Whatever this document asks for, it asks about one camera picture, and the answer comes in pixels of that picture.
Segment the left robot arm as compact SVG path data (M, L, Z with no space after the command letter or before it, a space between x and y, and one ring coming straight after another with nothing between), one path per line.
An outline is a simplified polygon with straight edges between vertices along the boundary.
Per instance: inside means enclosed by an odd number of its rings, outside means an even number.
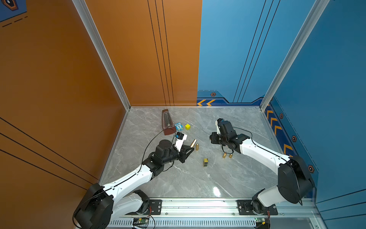
M184 163L194 148L169 140L159 142L155 151L129 174L105 185L93 184L72 215L80 229L105 229L112 220L128 213L146 214L149 197L139 186L148 183L164 171L165 164L176 160Z

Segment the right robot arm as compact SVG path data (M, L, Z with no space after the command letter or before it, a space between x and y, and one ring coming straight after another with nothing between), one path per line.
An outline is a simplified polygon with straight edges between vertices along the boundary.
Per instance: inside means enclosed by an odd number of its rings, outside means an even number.
M231 154L248 156L277 175L277 185L262 189L251 200L249 210L263 215L277 203L303 204L302 198L315 188L315 182L300 156L288 156L270 150L253 140L252 136L237 134L231 122L219 118L215 122L216 132L210 135L212 144L227 146Z

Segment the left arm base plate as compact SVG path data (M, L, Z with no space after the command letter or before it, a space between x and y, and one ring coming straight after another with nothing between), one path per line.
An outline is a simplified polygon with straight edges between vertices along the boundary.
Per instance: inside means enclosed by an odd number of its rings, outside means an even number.
M136 211L126 212L125 215L160 215L162 210L161 199L143 200Z

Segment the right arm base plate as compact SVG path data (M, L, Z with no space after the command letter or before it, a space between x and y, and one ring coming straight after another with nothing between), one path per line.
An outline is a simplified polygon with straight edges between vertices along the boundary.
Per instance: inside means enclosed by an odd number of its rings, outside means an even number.
M265 207L258 201L240 199L236 201L239 215L251 215L251 216L277 216L278 211L275 204Z

